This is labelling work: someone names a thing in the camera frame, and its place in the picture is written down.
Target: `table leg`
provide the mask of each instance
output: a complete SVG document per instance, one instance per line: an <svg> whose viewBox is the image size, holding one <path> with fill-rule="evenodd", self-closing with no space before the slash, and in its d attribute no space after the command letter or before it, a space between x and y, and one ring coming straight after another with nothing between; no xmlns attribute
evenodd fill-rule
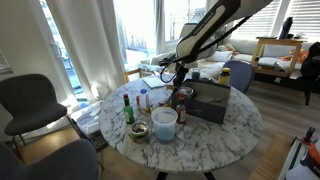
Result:
<svg viewBox="0 0 320 180"><path fill-rule="evenodd" d="M165 180L167 177L168 173L165 172L159 172L157 180Z"/></svg>
<svg viewBox="0 0 320 180"><path fill-rule="evenodd" d="M206 176L207 180L216 180L212 172L206 172L204 175Z"/></svg>

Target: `white wall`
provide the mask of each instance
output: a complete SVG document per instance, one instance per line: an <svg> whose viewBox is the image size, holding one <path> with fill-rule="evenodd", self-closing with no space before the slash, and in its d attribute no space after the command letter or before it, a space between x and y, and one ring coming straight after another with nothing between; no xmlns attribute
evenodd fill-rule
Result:
<svg viewBox="0 0 320 180"><path fill-rule="evenodd" d="M0 76L0 81L28 73L44 74L53 83L58 101L62 102L67 99L66 82L57 70L58 62L41 35L31 9L27 0L0 0L0 49L14 72ZM10 114L0 106L0 140L8 138L4 128L10 119Z"/></svg>

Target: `glass cup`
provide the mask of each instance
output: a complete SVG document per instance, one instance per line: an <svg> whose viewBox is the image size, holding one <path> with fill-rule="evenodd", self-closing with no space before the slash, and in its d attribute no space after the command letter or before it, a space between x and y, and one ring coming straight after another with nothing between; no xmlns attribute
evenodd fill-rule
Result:
<svg viewBox="0 0 320 180"><path fill-rule="evenodd" d="M155 135L161 143L169 143L174 137L178 114L168 107L159 107L152 111L151 118Z"/></svg>
<svg viewBox="0 0 320 180"><path fill-rule="evenodd" d="M192 69L191 79L198 80L200 78L201 70L200 69Z"/></svg>

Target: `marble tabletop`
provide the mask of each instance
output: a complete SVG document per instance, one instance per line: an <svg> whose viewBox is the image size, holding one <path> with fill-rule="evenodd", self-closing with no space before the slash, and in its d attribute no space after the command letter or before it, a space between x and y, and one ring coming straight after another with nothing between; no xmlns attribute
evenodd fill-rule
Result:
<svg viewBox="0 0 320 180"><path fill-rule="evenodd" d="M247 96L231 88L222 124L187 115L185 125L176 125L174 140L161 144L154 135L151 114L140 112L136 106L135 97L142 88L148 89L151 103L164 101L171 94L166 87L150 89L142 79L129 82L105 99L99 121L111 147L146 167L162 172L209 172L245 157L261 138L260 112ZM132 125L126 124L123 113L125 93L136 122L149 125L151 138L147 143L136 144L128 136Z"/></svg>

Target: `paper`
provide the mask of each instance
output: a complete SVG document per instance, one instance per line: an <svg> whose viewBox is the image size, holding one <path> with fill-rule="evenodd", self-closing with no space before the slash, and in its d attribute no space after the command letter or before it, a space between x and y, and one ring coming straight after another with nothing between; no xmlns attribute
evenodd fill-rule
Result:
<svg viewBox="0 0 320 180"><path fill-rule="evenodd" d="M162 82L158 77L151 76L151 77L145 77L143 78L143 81L150 87L150 88L156 88L156 87L163 87L166 84Z"/></svg>

